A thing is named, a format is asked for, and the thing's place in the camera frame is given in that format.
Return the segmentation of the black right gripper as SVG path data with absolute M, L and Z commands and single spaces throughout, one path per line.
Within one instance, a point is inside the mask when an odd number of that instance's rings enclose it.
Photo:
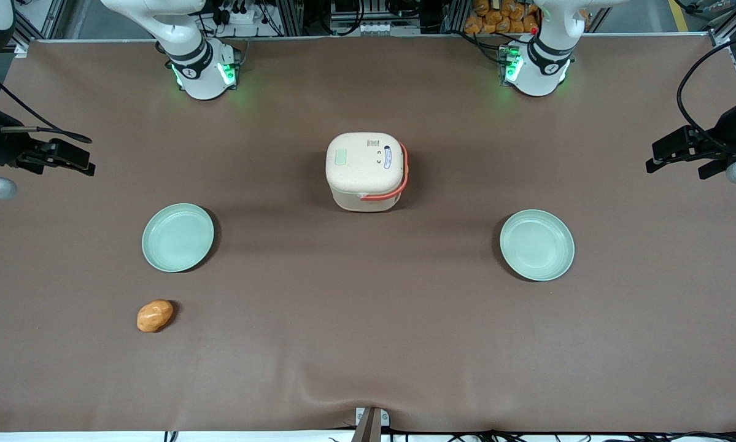
M 89 151 L 64 140 L 50 140 L 48 157 L 43 151 L 46 143 L 30 136 L 40 131 L 39 126 L 26 126 L 0 112 L 0 167 L 20 168 L 33 174 L 43 174 L 45 168 L 64 168 L 95 176 L 96 165 L 90 162 Z

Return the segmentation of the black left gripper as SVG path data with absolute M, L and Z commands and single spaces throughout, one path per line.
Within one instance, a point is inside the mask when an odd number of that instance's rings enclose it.
M 646 173 L 656 173 L 672 163 L 709 160 L 709 163 L 698 168 L 699 179 L 725 173 L 727 179 L 736 180 L 736 106 L 718 118 L 716 125 L 707 133 L 722 145 L 716 149 L 716 153 L 696 154 L 699 138 L 690 125 L 682 126 L 653 142 L 654 158 L 646 161 Z

